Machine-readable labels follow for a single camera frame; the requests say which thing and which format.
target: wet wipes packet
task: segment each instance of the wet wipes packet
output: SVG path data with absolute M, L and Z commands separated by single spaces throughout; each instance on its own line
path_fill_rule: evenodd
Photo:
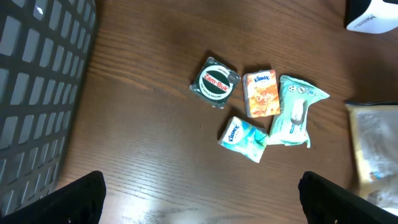
M 267 144 L 295 146 L 307 142 L 311 146 L 307 133 L 308 107 L 329 94 L 317 87 L 287 75 L 280 77 L 280 114 L 272 121 Z
M 257 128 L 237 117 L 232 117 L 218 141 L 225 148 L 240 152 L 254 162 L 260 162 L 266 148 L 267 134 L 264 129 Z
M 215 108 L 224 108 L 241 77 L 227 66 L 209 57 L 189 89 Z

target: orange tissue pack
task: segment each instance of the orange tissue pack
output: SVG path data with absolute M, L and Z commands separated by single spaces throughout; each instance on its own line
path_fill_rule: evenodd
M 275 70 L 245 74 L 243 91 L 248 117 L 258 118 L 280 113 Z

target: gray mesh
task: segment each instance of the gray mesh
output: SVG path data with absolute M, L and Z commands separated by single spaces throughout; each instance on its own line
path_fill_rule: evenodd
M 94 0 L 0 1 L 0 211 L 54 190 L 88 53 Z

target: desk surface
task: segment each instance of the desk surface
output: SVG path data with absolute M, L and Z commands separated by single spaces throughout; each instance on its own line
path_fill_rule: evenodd
M 343 27 L 345 1 L 104 0 L 58 187 L 103 172 L 101 223 L 305 223 L 306 170 L 354 189 L 344 100 L 398 100 L 398 31 Z M 239 116 L 188 90 L 207 56 L 243 75 L 272 68 L 331 96 L 312 105 L 312 147 L 268 146 L 260 164 L 217 144 Z

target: packaging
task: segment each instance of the packaging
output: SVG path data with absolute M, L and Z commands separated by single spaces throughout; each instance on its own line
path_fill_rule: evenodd
M 348 103 L 359 196 L 398 215 L 398 105 Z
M 189 89 L 214 107 L 222 109 L 240 80 L 237 73 L 209 57 Z
M 267 144 L 294 146 L 307 142 L 307 147 L 310 147 L 308 107 L 328 98 L 329 94 L 305 81 L 282 75 L 279 97 L 280 114 L 274 116 Z
M 237 117 L 232 117 L 218 141 L 225 148 L 240 152 L 254 162 L 260 162 L 266 148 L 267 134 L 264 129 L 257 128 Z
M 278 86 L 274 70 L 248 73 L 243 76 L 246 114 L 250 118 L 280 113 Z

